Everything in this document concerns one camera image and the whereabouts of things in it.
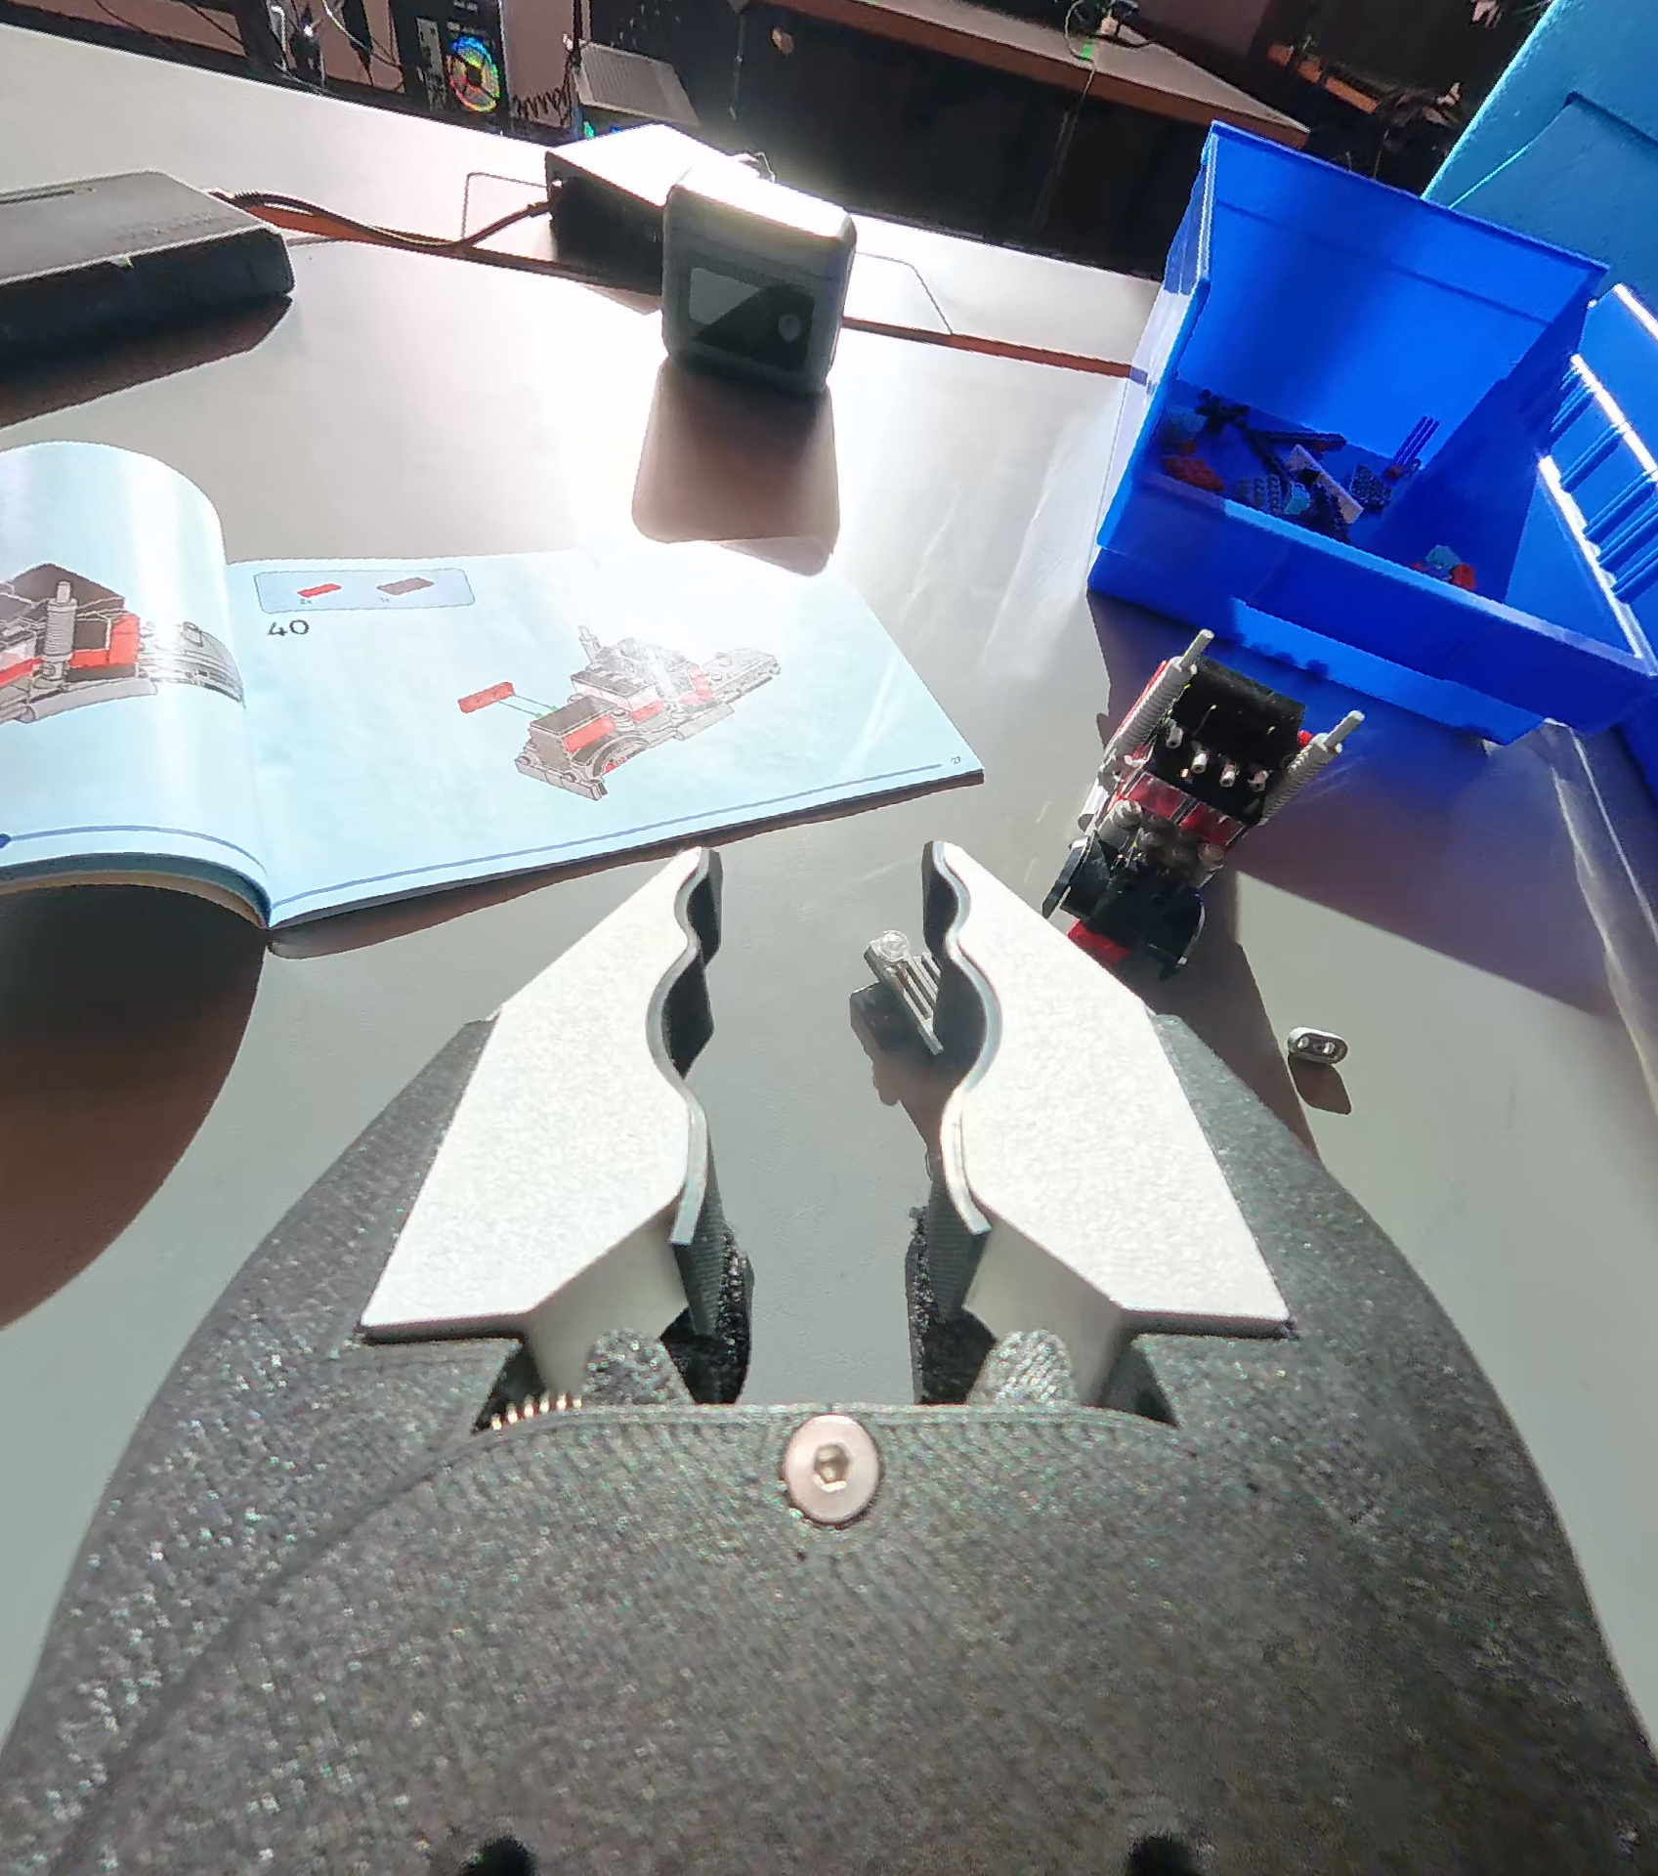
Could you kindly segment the black red toy brick truck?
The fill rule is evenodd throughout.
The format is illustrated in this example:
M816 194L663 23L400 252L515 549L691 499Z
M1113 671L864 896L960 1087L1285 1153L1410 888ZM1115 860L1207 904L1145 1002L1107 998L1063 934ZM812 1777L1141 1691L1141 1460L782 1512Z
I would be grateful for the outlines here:
M1205 890L1239 844L1332 764L1362 725L1319 735L1305 709L1217 665L1203 631L1163 661L1103 744L1077 832L1042 904L1073 940L1181 972Z

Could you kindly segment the computer with glowing fan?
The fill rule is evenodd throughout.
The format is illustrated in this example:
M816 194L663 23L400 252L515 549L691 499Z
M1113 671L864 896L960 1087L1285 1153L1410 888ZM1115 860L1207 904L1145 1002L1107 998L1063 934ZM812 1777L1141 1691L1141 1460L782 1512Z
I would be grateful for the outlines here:
M571 114L575 3L390 3L400 93L418 111L482 130L557 130Z

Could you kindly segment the black power adapter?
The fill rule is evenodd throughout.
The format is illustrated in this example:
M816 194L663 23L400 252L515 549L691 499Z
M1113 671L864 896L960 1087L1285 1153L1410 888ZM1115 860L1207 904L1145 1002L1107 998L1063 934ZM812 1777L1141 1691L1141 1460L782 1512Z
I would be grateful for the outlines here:
M561 248L627 258L641 270L661 260L663 214L687 176L739 168L723 154L665 124L641 124L547 148L543 178Z

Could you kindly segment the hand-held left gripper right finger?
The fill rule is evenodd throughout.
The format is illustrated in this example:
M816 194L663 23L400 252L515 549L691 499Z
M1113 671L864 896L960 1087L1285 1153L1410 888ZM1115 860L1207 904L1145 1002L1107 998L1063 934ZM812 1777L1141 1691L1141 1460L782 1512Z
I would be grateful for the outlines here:
M1283 1339L1291 1311L1145 1006L952 842L924 852L938 1061L936 1323L1053 1335L1099 1406L1141 1335Z

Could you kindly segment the black flat device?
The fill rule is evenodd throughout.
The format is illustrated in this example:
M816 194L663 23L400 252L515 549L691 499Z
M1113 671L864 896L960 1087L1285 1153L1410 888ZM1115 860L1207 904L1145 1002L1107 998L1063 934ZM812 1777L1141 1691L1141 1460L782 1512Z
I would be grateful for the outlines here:
M0 194L0 382L99 348L284 304L280 234L171 176Z

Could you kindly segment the wooden table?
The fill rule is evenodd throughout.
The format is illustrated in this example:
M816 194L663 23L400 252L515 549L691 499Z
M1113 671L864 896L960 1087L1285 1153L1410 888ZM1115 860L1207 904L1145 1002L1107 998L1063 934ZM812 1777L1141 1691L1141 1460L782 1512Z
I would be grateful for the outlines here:
M962 3L771 3L774 13L890 47L960 61L1065 99L1207 128L1227 124L1303 150L1309 130L1163 45L1077 41L1059 29Z

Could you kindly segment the small black toy brick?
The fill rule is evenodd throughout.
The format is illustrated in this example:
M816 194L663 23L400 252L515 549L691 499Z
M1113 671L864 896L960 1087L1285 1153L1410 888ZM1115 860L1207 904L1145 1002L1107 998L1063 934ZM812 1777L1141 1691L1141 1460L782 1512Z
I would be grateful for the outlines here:
M888 1051L912 1051L926 1061L942 1057L936 1034L938 966L902 932L884 932L864 950L870 986L852 998L854 1014L874 1044Z

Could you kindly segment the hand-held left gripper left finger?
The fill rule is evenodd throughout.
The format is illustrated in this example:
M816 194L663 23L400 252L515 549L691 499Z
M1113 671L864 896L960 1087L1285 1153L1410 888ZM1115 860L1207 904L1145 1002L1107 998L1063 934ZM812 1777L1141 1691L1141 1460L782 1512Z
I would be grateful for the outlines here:
M721 856L685 850L499 1010L364 1341L513 1337L569 1392L605 1333L723 1339L727 1229L689 1087L721 886Z

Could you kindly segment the pile of small toy bricks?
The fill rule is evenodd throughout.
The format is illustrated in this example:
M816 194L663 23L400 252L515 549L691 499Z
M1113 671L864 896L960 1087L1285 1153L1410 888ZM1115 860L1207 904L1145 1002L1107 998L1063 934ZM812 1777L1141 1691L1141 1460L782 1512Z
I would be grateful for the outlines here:
M1374 551L1374 529L1420 471L1438 424L1418 422L1394 457L1376 457L1342 435L1283 420L1203 390L1169 408L1155 429L1155 467L1169 481Z

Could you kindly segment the light blue instruction booklet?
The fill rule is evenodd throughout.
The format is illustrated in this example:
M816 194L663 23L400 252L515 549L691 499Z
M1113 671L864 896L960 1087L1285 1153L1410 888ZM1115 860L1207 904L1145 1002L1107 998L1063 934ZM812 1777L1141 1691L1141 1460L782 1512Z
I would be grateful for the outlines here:
M840 579L715 545L228 563L153 457L0 453L0 898L268 940L976 786Z

